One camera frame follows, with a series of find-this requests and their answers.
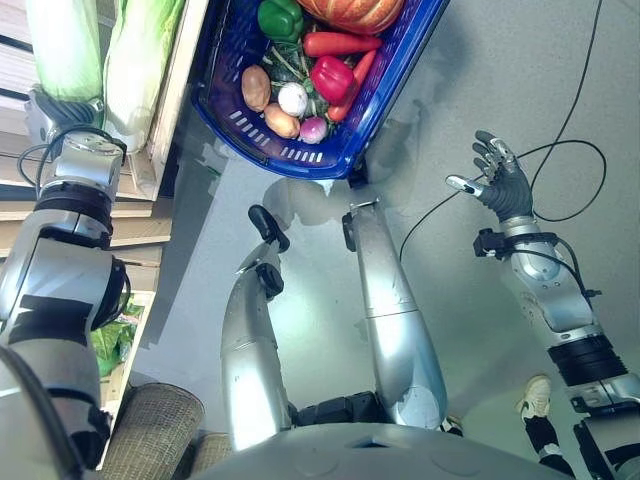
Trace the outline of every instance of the plastic basket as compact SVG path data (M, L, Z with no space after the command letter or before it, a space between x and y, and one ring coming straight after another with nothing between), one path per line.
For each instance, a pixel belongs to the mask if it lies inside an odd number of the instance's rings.
M260 64L270 42L258 27L260 0L226 0L205 20L201 42L209 45L200 50L209 52L208 67L193 90L193 104L226 143L262 168L295 178L344 178L392 107L447 3L405 0L396 22L381 34L384 44L349 115L330 138L309 145L280 138L262 114L245 106L242 72Z

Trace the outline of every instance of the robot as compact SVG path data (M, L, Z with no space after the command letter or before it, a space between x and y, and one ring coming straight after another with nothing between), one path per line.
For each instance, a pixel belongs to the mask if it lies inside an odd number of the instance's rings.
M31 110L39 109L32 100ZM117 317L130 290L108 252L110 210L126 148L87 125L57 128L40 187L0 273L0 465L10 478L96 478L109 436L89 332ZM476 164L489 183L447 183L494 210L500 233L474 246L502 262L568 386L582 454L596 478L640 475L640 379L627 372L589 296L540 232L531 192L504 142L479 132ZM562 478L552 470L434 431L447 411L438 360L366 175L351 179L343 218L358 255L376 392L297 410L287 399L268 302L284 289L289 240L262 207L249 217L263 239L240 267L223 325L225 407L236 453L199 478Z

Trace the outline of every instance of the green bell pepper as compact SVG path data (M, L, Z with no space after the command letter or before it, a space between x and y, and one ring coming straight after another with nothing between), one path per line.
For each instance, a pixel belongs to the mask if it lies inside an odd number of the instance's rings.
M296 0L264 0L258 7L260 30L274 42L295 43L304 19Z

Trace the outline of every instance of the white sneaker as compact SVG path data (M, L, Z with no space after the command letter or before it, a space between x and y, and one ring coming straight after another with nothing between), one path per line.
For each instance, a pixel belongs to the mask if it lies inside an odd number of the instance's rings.
M546 375L536 375L527 382L524 397L516 404L522 421L525 418L549 415L551 380Z

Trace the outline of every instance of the concrete floor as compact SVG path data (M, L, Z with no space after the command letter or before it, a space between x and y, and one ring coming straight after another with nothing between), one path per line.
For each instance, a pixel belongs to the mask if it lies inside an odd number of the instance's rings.
M516 152L554 139L575 94L595 3L451 1L368 152L398 247L422 214L449 194L447 174L475 174L470 145L476 129L499 134ZM541 222L574 246L587 287L605 292L594 301L595 311L636 371L639 12L637 0L604 3L588 78L564 136L593 141L605 152L605 188L579 217ZM190 165L183 171L191 173L182 175L178 195L190 200L179 203L174 230L184 229L183 240L174 235L165 254L162 278L170 278L165 284L171 288L161 285L157 302L163 308L154 307L134 380L187 388L205 403L204 428L225 430L220 328L233 272L259 241L246 217L258 202L288 227L292 242L282 257L285 292L270 306L290 400L302 407L371 389L357 261L344 248L340 225L348 203L344 182L300 182L253 167L189 112L183 131L195 145L182 158ZM542 156L530 157L525 169L533 171ZM190 164L194 159L218 168L228 159L220 182L203 185L206 169ZM591 151L559 148L536 187L536 207L550 216L575 211L600 174ZM211 201L208 192L216 185ZM440 356L451 412L463 417L470 438L535 461L513 405L526 380L546 372L554 381L551 419L561 447L579 478L587 479L571 433L578 417L555 367L501 284L497 262L473 256L477 231L496 223L482 205L459 196L416 231L406 250L406 273ZM171 260L172 250L181 252L179 261Z

